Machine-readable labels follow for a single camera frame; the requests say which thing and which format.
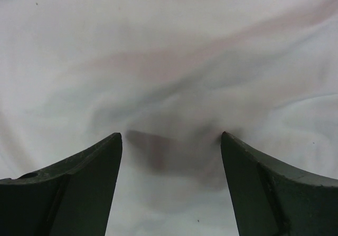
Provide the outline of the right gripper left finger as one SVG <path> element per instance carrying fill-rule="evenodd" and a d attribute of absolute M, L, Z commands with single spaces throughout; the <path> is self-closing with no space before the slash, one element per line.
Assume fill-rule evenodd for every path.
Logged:
<path fill-rule="evenodd" d="M 1 180 L 1 235 L 105 235 L 123 142 L 114 133 L 19 178 Z"/>

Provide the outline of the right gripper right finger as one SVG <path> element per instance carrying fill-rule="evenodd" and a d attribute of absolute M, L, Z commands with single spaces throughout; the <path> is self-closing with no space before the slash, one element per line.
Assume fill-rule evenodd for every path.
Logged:
<path fill-rule="evenodd" d="M 337 235 L 337 180 L 223 132 L 221 154 L 240 235 Z"/>

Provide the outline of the white shirt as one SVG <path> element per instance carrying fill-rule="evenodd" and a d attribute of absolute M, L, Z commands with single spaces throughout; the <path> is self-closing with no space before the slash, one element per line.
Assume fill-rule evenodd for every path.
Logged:
<path fill-rule="evenodd" d="M 337 0 L 1 0 L 1 178 L 120 132 L 108 235 L 237 235 L 224 131 L 337 177 Z"/>

